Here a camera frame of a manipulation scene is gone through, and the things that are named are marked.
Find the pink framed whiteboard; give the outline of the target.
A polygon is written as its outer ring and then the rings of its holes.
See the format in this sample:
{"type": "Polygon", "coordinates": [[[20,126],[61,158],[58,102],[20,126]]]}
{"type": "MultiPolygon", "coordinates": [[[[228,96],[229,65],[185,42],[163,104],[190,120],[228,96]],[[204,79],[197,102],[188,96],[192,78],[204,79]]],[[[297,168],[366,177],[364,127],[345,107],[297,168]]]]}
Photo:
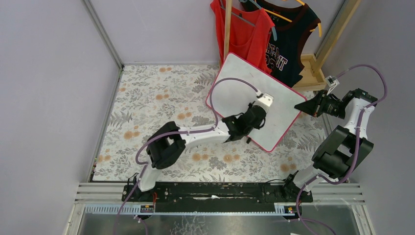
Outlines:
{"type": "Polygon", "coordinates": [[[300,111],[294,106],[307,100],[234,53],[227,55],[214,84],[212,101],[207,100],[206,104],[223,117],[245,112],[248,104],[256,100],[255,89],[274,98],[264,127],[253,129],[248,135],[266,152],[275,149],[298,118],[300,111]]]}

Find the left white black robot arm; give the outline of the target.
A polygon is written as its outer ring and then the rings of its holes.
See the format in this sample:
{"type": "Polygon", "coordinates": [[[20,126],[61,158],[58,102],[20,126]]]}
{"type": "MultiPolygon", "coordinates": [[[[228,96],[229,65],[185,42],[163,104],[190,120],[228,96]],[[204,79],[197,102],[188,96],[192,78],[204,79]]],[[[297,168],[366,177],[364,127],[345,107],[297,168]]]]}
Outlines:
{"type": "Polygon", "coordinates": [[[225,117],[217,124],[179,127],[174,121],[166,123],[141,148],[148,154],[149,161],[143,162],[144,169],[138,176],[139,190],[153,189],[161,171],[172,166],[187,148],[238,141],[253,129],[261,129],[268,111],[268,106],[253,102],[246,112],[225,117]]]}

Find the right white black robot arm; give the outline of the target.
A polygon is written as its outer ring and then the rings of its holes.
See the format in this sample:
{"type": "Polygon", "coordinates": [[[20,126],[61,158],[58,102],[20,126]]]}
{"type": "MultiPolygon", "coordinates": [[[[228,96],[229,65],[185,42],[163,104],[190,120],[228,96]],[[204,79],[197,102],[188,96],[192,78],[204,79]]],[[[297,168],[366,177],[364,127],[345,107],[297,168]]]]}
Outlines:
{"type": "Polygon", "coordinates": [[[362,89],[349,91],[342,99],[320,90],[311,100],[294,106],[313,117],[328,114],[346,122],[336,126],[321,143],[310,166],[285,179],[281,193],[284,199],[301,199],[321,182],[339,184],[349,177],[373,150],[366,128],[377,100],[362,89]]]}

